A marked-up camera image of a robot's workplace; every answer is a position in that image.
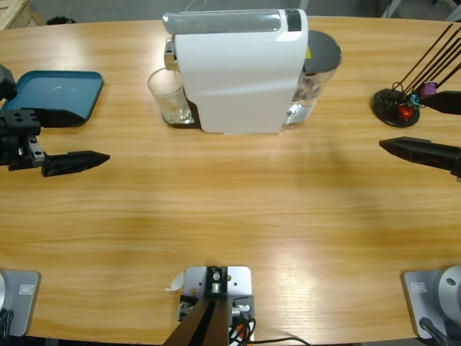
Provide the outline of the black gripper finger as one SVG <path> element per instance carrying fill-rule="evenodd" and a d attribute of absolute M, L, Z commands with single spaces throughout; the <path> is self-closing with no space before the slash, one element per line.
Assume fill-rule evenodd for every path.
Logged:
<path fill-rule="evenodd" d="M 399 137 L 379 141 L 389 154 L 415 164 L 448 171 L 460 176 L 460 147 L 433 143 L 430 140 Z"/>
<path fill-rule="evenodd" d="M 461 92 L 444 91 L 423 98 L 423 105 L 444 114 L 461 115 Z"/>

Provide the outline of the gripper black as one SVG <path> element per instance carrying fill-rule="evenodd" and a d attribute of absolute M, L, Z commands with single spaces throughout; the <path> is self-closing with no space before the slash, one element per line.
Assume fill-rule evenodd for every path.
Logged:
<path fill-rule="evenodd" d="M 44 177 L 73 174 L 97 167 L 110 155 L 96 151 L 74 151 L 45 155 L 37 137 L 43 128 L 73 128 L 86 119 L 68 110 L 38 109 L 1 111 L 1 165 L 9 171 L 42 167 Z"/>

